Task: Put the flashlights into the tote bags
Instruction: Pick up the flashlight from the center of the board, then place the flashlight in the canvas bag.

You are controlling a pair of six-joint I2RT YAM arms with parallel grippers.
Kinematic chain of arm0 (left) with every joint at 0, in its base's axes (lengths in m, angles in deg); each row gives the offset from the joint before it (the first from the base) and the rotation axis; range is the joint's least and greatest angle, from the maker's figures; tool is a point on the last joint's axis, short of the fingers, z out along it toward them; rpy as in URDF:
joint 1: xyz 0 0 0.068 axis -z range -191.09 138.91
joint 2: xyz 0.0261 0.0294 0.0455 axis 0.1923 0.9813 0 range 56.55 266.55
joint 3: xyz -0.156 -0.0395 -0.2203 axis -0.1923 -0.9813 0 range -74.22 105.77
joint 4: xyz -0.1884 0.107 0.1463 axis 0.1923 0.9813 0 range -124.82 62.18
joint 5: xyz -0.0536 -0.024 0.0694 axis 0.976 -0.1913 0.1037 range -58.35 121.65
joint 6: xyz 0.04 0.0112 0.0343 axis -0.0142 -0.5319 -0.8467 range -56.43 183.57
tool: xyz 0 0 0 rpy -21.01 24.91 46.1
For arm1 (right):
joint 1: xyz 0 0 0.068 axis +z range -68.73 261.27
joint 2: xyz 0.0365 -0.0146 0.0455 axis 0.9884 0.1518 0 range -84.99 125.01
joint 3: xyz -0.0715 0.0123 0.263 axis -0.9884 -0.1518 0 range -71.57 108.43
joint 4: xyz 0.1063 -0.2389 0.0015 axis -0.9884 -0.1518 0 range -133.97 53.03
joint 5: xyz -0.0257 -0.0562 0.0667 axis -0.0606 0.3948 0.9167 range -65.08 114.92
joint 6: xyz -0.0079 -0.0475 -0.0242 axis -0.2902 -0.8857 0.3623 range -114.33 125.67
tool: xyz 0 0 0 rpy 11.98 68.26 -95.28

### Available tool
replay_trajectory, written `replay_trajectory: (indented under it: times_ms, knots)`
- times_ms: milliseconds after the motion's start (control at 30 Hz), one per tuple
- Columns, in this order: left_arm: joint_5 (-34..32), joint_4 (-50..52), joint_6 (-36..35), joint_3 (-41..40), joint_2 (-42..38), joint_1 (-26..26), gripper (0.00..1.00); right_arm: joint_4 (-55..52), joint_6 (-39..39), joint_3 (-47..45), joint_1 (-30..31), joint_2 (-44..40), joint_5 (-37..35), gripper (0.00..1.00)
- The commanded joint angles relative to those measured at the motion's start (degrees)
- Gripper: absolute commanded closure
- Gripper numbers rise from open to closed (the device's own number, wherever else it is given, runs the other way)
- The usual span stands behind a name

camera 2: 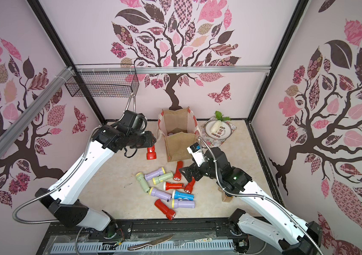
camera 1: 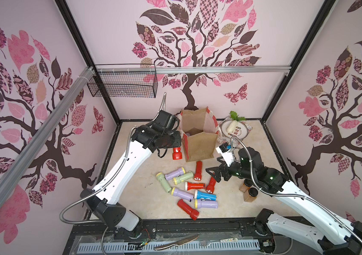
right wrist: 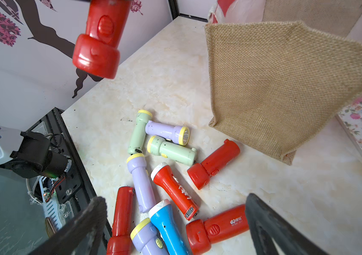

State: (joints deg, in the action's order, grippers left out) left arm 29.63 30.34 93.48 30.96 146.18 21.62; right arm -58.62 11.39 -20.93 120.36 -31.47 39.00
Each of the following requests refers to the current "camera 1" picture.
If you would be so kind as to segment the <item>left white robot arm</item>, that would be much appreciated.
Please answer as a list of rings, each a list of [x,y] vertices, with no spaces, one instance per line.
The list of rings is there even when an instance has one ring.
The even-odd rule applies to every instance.
[[[168,149],[181,146],[178,117],[160,110],[156,117],[145,125],[133,127],[129,132],[126,149],[112,170],[94,188],[85,189],[80,200],[64,208],[59,219],[66,224],[76,222],[65,218],[65,213],[76,205],[84,203],[97,217],[95,222],[104,223],[108,228],[124,228],[134,231],[141,219],[119,203],[126,185],[154,153],[164,157]]]

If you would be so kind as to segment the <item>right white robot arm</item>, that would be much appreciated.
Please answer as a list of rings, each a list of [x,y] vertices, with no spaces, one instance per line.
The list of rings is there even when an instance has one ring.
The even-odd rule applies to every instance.
[[[324,207],[303,192],[287,175],[266,167],[259,152],[233,136],[216,148],[218,167],[206,169],[217,182],[239,177],[256,191],[276,198],[299,213],[308,224],[262,209],[253,222],[258,235],[280,234],[309,246],[322,255],[360,255],[362,223],[351,222]]]

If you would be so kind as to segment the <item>brown jute tote bag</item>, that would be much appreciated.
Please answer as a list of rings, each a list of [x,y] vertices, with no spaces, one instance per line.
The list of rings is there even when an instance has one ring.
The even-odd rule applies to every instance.
[[[213,158],[221,131],[209,108],[182,110],[178,117],[185,160],[195,162]]]

